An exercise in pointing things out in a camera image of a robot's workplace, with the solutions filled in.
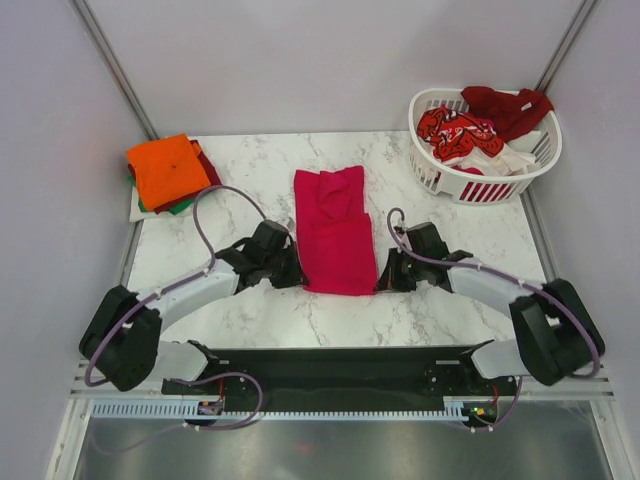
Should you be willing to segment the pink t-shirt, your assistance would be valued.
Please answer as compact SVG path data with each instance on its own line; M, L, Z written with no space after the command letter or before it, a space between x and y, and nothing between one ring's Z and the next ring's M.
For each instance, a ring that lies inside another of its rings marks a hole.
M378 270L364 184L361 166L295 173L296 239L306 290L344 296L374 293Z

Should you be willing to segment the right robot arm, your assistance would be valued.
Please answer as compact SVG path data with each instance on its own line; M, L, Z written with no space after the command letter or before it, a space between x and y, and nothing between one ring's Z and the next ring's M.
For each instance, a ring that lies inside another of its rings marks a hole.
M511 321L511 340L469 348L458 381L477 394L501 377L530 376L546 386L567 377L595 377L605 347L573 285L557 278L526 281L492 268L464 250L450 251L434 224L390 225L395 245L376 285L411 292L427 283L480 302Z

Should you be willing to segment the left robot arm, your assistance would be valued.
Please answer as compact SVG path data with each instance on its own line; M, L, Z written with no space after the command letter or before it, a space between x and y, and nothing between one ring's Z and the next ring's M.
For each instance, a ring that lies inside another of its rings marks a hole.
M211 363L213 351L195 340L165 342L161 335L202 307L263 280L275 289L298 287L306 281L293 237L272 220L260 222L251 236L159 289L111 288L79 344L89 362L86 386L110 384L127 392L156 377L189 385L198 393L211 392L220 378L218 367Z

